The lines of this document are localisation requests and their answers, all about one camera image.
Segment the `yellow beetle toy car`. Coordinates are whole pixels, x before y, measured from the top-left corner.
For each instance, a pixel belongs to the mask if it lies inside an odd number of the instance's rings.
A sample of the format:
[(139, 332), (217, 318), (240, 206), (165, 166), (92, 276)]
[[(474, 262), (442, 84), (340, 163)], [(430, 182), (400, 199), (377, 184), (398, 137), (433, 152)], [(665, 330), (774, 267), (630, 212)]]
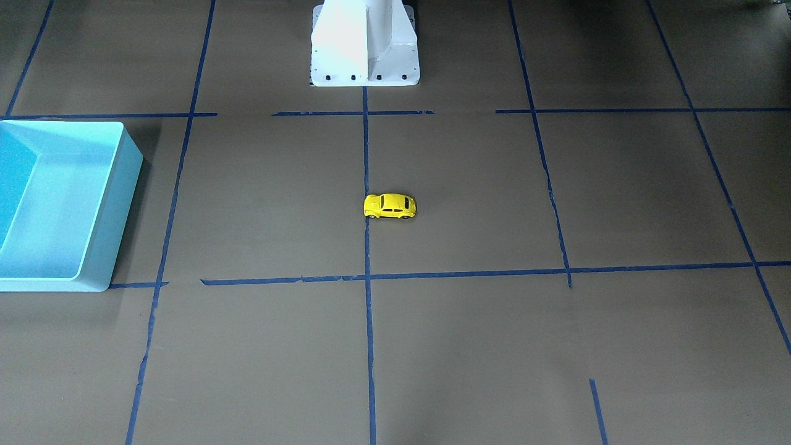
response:
[(417, 214), (417, 203), (401, 193), (371, 194), (364, 199), (363, 214), (368, 219), (411, 219)]

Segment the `light blue plastic bin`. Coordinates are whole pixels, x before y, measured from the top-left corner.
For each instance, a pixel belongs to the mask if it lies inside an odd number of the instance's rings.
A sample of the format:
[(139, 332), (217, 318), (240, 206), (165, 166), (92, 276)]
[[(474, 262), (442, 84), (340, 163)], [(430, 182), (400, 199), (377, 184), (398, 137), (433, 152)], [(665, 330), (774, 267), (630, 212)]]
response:
[(141, 166), (121, 122), (2, 121), (1, 290), (107, 290)]

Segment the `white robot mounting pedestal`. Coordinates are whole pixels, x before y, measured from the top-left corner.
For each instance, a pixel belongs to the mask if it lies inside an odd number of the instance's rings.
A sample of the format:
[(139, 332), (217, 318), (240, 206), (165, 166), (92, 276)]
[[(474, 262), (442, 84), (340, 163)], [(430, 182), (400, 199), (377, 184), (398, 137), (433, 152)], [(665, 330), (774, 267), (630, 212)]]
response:
[(313, 8), (314, 87), (409, 87), (421, 78), (412, 1), (325, 1)]

